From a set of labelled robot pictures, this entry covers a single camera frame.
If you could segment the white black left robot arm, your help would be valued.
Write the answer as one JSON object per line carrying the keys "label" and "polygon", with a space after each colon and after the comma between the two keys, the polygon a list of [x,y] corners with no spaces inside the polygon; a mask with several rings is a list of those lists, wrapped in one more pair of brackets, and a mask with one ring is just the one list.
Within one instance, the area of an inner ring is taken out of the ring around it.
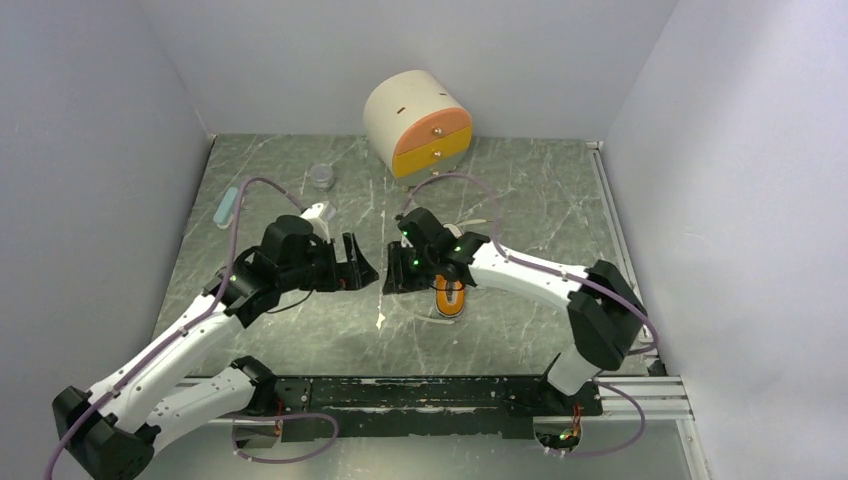
{"label": "white black left robot arm", "polygon": [[180,394],[169,391],[218,343],[280,312],[283,294],[356,291],[378,280],[354,234],[343,233],[340,262],[333,240],[315,224],[278,217],[132,360],[86,390],[59,393],[52,410],[61,448],[94,479],[134,479],[166,445],[215,417],[282,412],[276,375],[251,356]]}

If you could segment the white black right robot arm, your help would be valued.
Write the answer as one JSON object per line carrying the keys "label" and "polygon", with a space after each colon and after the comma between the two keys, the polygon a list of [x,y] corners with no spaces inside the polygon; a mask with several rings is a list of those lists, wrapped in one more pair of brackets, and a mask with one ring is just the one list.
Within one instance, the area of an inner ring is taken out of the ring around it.
{"label": "white black right robot arm", "polygon": [[550,413],[565,413],[584,384],[619,369],[646,322],[640,300],[610,262],[556,263],[480,233],[455,235],[423,207],[398,216],[397,226],[401,238],[387,246],[383,294],[431,289],[443,278],[463,289],[494,288],[566,313],[571,344],[549,364],[539,389]]}

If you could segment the white shoelace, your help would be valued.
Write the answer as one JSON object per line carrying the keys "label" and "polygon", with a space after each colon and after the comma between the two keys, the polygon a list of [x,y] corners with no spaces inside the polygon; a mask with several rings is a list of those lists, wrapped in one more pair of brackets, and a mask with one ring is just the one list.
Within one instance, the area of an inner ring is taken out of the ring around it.
{"label": "white shoelace", "polygon": [[[459,222],[456,222],[456,223],[453,223],[453,224],[457,224],[457,225],[461,226],[464,230],[465,227],[470,227],[470,226],[475,226],[475,225],[483,225],[483,224],[486,224],[486,223],[491,223],[491,220],[488,220],[488,219],[485,219],[485,218],[476,218],[476,219],[459,221]],[[415,320],[419,320],[419,321],[422,321],[422,322],[425,322],[425,323],[431,323],[431,324],[437,324],[437,325],[453,325],[459,320],[459,317],[460,317],[459,316],[454,320],[447,320],[447,319],[441,317],[437,313],[436,305],[435,305],[436,316],[431,316],[431,315],[419,314],[419,313],[416,313],[416,312],[410,310],[397,297],[394,298],[393,302],[395,304],[395,307],[397,309],[399,309],[400,311],[404,312],[405,314],[409,315],[410,317],[412,317]]]}

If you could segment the orange canvas sneaker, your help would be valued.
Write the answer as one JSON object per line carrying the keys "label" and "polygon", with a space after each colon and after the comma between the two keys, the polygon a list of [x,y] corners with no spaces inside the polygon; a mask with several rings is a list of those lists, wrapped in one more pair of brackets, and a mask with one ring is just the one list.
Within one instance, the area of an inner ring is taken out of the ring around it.
{"label": "orange canvas sneaker", "polygon": [[436,311],[441,317],[454,320],[463,313],[465,285],[461,281],[452,281],[442,275],[436,275],[432,287],[436,291]]}

